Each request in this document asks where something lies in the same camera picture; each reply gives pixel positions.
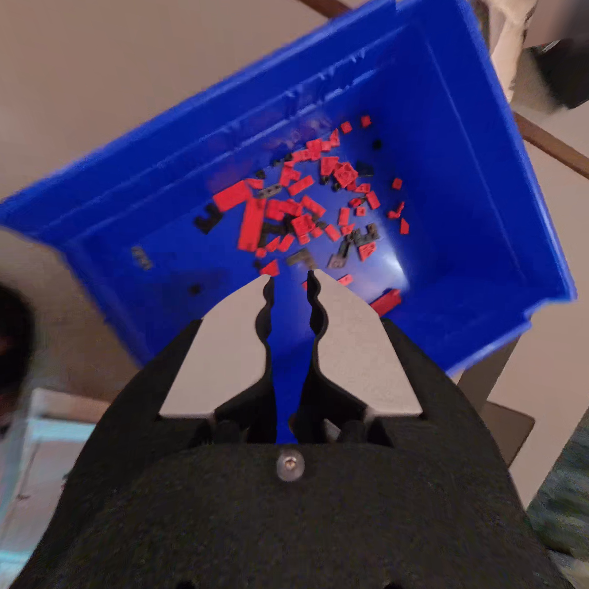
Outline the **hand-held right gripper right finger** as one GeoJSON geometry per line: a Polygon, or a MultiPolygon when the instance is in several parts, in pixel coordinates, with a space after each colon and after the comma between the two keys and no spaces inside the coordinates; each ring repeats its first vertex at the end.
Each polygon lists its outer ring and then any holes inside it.
{"type": "Polygon", "coordinates": [[[418,417],[422,406],[378,313],[323,270],[307,275],[312,366],[361,418],[418,417]]]}

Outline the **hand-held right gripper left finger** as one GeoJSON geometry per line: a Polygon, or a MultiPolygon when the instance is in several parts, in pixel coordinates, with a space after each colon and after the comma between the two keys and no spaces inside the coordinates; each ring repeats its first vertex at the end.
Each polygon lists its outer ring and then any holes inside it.
{"type": "Polygon", "coordinates": [[[256,320],[272,294],[273,279],[262,275],[203,317],[161,406],[162,417],[209,418],[262,379],[267,351],[256,320]]]}

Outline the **pile of red lego pieces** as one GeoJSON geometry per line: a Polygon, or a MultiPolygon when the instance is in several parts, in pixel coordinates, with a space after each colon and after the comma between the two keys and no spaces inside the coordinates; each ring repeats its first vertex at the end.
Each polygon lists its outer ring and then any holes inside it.
{"type": "Polygon", "coordinates": [[[380,316],[407,323],[419,309],[411,252],[412,204],[406,205],[422,149],[414,125],[384,113],[298,117],[248,145],[193,224],[185,299],[190,319],[250,280],[279,283],[319,267],[380,316]]]}

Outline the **lego instruction booklet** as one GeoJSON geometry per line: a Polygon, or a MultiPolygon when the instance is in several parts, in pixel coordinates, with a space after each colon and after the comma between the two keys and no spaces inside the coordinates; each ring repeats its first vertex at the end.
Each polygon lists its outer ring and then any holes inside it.
{"type": "Polygon", "coordinates": [[[1,587],[24,567],[106,401],[34,389],[1,439],[1,587]]]}

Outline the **blue plastic bin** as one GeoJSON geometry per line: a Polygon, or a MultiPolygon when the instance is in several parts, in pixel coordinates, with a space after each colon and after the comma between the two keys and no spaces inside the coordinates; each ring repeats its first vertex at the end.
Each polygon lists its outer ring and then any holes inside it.
{"type": "Polygon", "coordinates": [[[342,123],[331,154],[371,168],[376,252],[334,277],[387,314],[440,368],[469,368],[576,290],[504,92],[465,1],[373,1],[11,196],[1,225],[65,256],[130,353],[146,364],[193,319],[276,260],[270,346],[278,441],[312,342],[299,251],[238,249],[245,203],[213,195],[342,123]]]}

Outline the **grey tape strip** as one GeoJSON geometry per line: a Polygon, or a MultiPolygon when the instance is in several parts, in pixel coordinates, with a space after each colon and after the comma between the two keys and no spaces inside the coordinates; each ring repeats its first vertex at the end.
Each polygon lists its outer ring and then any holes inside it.
{"type": "Polygon", "coordinates": [[[468,368],[458,379],[458,387],[490,431],[508,467],[533,430],[535,419],[489,397],[518,342],[519,337],[468,368]]]}

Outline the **black dimpled cushion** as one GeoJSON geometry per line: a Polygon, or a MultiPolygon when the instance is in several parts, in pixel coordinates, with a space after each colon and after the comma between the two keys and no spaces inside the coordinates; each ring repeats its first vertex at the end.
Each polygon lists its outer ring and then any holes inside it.
{"type": "Polygon", "coordinates": [[[1,422],[17,405],[35,344],[34,313],[15,290],[1,285],[1,422]]]}

